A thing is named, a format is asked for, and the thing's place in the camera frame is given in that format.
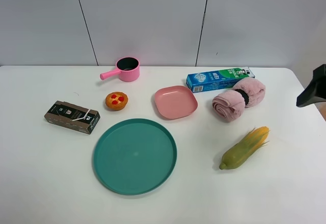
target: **tart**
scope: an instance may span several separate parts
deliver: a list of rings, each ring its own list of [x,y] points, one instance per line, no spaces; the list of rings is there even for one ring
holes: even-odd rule
[[[122,110],[128,102],[128,97],[121,92],[113,92],[107,95],[105,104],[113,110]]]

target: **pink plate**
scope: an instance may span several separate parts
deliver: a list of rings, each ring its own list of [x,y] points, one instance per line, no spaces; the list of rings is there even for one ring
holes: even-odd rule
[[[198,107],[193,93],[184,86],[158,90],[155,93],[155,103],[159,113],[170,120],[189,116]]]

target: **pink towel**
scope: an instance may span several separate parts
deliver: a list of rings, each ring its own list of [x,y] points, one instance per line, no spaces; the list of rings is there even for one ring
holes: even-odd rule
[[[213,109],[228,122],[234,121],[242,115],[245,107],[255,106],[263,100],[265,89],[259,80],[244,78],[231,90],[218,94],[213,99]]]

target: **teal round plate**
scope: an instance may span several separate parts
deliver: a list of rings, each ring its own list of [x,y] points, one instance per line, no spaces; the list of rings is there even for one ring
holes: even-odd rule
[[[106,188],[137,195],[164,183],[176,160],[177,147],[165,127],[151,120],[130,119],[101,136],[94,150],[93,166]]]

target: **black hair tie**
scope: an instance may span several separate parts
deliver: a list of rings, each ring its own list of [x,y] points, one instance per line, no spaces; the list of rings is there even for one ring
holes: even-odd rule
[[[244,90],[242,90],[242,89],[235,89],[235,91],[237,91],[238,93],[241,94],[241,96],[245,100],[244,103],[247,105],[249,103],[249,96],[248,96],[248,94]]]

